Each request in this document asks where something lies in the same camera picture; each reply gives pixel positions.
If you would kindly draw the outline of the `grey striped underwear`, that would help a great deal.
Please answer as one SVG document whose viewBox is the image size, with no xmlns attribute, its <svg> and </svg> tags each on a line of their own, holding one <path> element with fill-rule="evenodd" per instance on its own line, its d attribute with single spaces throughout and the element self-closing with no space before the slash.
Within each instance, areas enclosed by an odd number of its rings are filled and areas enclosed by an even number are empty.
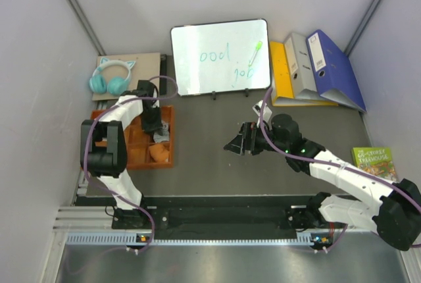
<svg viewBox="0 0 421 283">
<path fill-rule="evenodd" d="M 170 130 L 169 124 L 162 121 L 161 127 L 154 131 L 153 141 L 155 143 L 164 143 L 170 141 Z"/>
</svg>

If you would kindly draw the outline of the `orange underwear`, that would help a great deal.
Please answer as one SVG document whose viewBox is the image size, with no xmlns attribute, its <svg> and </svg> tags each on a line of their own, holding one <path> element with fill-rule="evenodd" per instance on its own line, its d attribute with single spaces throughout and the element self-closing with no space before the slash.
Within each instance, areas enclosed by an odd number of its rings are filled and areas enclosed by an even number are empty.
<svg viewBox="0 0 421 283">
<path fill-rule="evenodd" d="M 163 143 L 155 143 L 149 147 L 151 159 L 155 163 L 168 163 L 170 161 L 170 151 Z"/>
</svg>

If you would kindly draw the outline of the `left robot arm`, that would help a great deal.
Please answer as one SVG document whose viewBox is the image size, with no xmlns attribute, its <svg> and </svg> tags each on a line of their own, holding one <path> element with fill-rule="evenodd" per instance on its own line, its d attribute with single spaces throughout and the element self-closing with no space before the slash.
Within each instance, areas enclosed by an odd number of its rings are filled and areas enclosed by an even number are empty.
<svg viewBox="0 0 421 283">
<path fill-rule="evenodd" d="M 140 80 L 135 90 L 125 91 L 113 106 L 81 125 L 80 161 L 84 173 L 105 185 L 116 206 L 128 211 L 126 220 L 135 228 L 148 223 L 149 212 L 140 206 L 142 193 L 127 171 L 124 131 L 136 117 L 141 118 L 141 129 L 146 134 L 162 129 L 158 95 L 154 83 Z"/>
</svg>

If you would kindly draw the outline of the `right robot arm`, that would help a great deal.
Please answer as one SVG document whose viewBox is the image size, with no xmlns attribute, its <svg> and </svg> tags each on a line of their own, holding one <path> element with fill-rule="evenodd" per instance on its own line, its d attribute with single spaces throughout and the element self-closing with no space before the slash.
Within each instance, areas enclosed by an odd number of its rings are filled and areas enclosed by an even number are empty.
<svg viewBox="0 0 421 283">
<path fill-rule="evenodd" d="M 377 234 L 401 251 L 416 247 L 420 235 L 420 191 L 410 180 L 391 182 L 336 157 L 324 146 L 304 138 L 287 114 L 271 122 L 244 122 L 237 136 L 224 146 L 237 155 L 276 151 L 295 172 L 328 182 L 352 199 L 320 192 L 307 203 L 307 220 L 317 228 L 328 222 L 356 226 Z"/>
</svg>

